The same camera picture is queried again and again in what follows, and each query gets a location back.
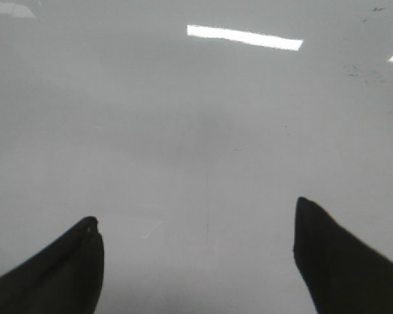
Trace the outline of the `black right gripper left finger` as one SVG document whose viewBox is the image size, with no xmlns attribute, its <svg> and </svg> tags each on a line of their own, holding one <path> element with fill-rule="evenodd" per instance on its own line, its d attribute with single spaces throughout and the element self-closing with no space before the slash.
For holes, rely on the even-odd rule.
<svg viewBox="0 0 393 314">
<path fill-rule="evenodd" d="M 102 291 L 103 238 L 82 218 L 51 244 L 0 276 L 0 313 L 93 313 Z"/>
</svg>

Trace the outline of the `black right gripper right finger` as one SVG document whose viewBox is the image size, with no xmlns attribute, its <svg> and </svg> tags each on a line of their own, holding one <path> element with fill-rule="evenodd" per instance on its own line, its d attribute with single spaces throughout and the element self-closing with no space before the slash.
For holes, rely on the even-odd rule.
<svg viewBox="0 0 393 314">
<path fill-rule="evenodd" d="M 300 197 L 295 264 L 318 313 L 393 313 L 393 261 Z"/>
</svg>

